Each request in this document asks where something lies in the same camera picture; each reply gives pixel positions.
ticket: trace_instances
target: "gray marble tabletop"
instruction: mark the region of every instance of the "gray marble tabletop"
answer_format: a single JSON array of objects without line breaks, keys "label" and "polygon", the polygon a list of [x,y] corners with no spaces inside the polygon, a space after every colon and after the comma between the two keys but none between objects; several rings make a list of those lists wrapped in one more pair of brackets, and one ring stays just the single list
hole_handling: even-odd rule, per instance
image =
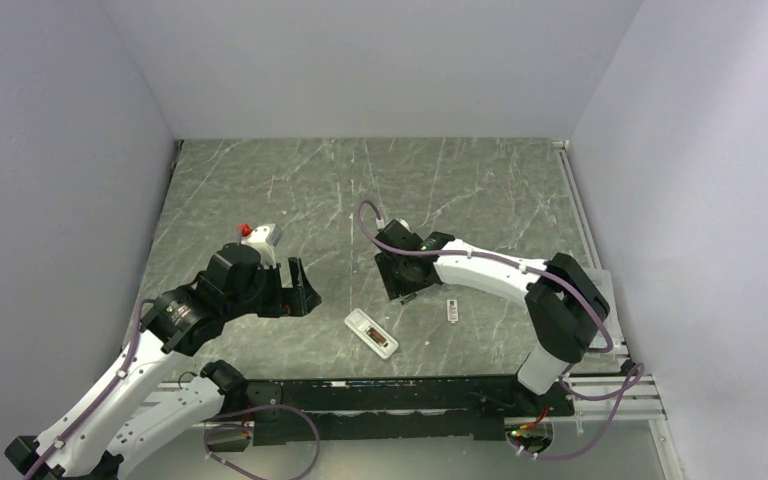
[{"label": "gray marble tabletop", "polygon": [[[323,303],[303,318],[229,322],[173,378],[224,359],[248,378],[513,373],[536,342],[528,313],[464,287],[388,301],[375,247],[353,223],[364,198],[420,236],[452,233],[529,258],[565,252],[588,265],[568,187],[548,139],[368,138],[184,142],[158,221],[141,297],[191,280],[240,223],[284,230]],[[365,217],[373,223],[373,216]],[[289,283],[287,272],[282,272]],[[460,320],[446,320],[446,299]],[[400,343],[381,360],[343,323],[362,308]],[[615,373],[611,357],[580,370]]]}]

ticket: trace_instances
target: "white wall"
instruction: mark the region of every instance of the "white wall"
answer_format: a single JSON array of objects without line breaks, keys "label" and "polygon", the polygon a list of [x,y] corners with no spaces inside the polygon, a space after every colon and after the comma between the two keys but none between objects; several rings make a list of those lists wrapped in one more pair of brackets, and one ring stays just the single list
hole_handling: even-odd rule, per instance
[{"label": "white wall", "polygon": [[768,478],[768,2],[644,2],[572,138],[691,478]]},{"label": "white wall", "polygon": [[569,138],[642,0],[106,0],[178,138]]},{"label": "white wall", "polygon": [[116,355],[172,152],[99,3],[0,0],[0,478]]}]

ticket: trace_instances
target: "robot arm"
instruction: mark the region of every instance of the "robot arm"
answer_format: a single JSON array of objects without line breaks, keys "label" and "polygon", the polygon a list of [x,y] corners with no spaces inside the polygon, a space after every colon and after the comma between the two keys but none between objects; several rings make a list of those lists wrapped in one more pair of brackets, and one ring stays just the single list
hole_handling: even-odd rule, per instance
[{"label": "robot arm", "polygon": [[581,361],[598,331],[580,299],[561,289],[557,280],[535,272],[548,272],[546,276],[560,278],[574,288],[600,322],[610,311],[607,300],[569,255],[558,253],[548,262],[517,258],[473,247],[440,232],[422,240],[407,223],[398,220],[390,221],[374,238],[383,247],[392,247],[379,245],[381,253],[375,256],[391,300],[447,283],[472,287],[528,308],[538,344],[517,371],[517,381],[535,395],[545,394],[570,365]]},{"label": "robot arm", "polygon": [[[151,302],[152,308],[139,320],[142,335],[134,335],[125,347],[128,353],[117,358],[84,397],[36,439],[17,437],[8,446],[5,454],[14,466],[26,478],[33,479],[93,478],[90,475],[103,473],[97,468],[102,467],[105,459],[118,455],[111,452],[111,446],[115,452],[123,453],[120,450],[128,441],[133,442],[129,432],[136,435],[137,431],[129,426],[127,435],[119,438],[117,445],[114,436],[125,431],[123,424],[184,358],[219,336],[227,322],[252,313],[261,317],[301,317],[319,305],[321,297],[307,281],[298,258],[289,259],[292,286],[282,287],[280,265],[275,262],[273,251],[280,236],[274,225],[258,227],[241,242],[227,244],[214,253],[207,268],[192,282]],[[202,403],[196,401],[176,413],[182,416],[180,425],[192,425],[192,418],[204,413],[207,417],[198,420],[218,413],[210,411],[215,398],[211,397],[207,405],[204,398],[198,400]],[[155,417],[145,417],[145,425],[154,425]],[[151,447],[159,446],[157,439],[173,438],[166,433],[178,425],[171,422],[171,426],[152,430],[160,432],[154,436],[144,432],[136,441],[151,440],[145,451],[153,451]],[[131,458],[145,456],[132,454]]]}]

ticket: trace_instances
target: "red button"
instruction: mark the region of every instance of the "red button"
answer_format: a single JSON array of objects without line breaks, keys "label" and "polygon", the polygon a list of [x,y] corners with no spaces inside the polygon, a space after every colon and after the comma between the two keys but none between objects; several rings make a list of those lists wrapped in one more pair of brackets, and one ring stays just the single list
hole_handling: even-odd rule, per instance
[{"label": "red button", "polygon": [[244,237],[248,237],[251,235],[252,229],[248,223],[242,223],[239,227],[237,227],[237,231],[242,233]]}]

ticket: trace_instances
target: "wall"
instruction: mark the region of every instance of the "wall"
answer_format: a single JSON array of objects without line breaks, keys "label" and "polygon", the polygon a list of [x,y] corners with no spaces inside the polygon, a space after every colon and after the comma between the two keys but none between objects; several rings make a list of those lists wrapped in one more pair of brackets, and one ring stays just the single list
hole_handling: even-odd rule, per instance
[{"label": "wall", "polygon": [[106,0],[178,138],[569,138],[642,0]]},{"label": "wall", "polygon": [[0,478],[112,362],[172,152],[100,4],[0,1]]},{"label": "wall", "polygon": [[572,144],[690,477],[768,478],[768,2],[644,2]]}]

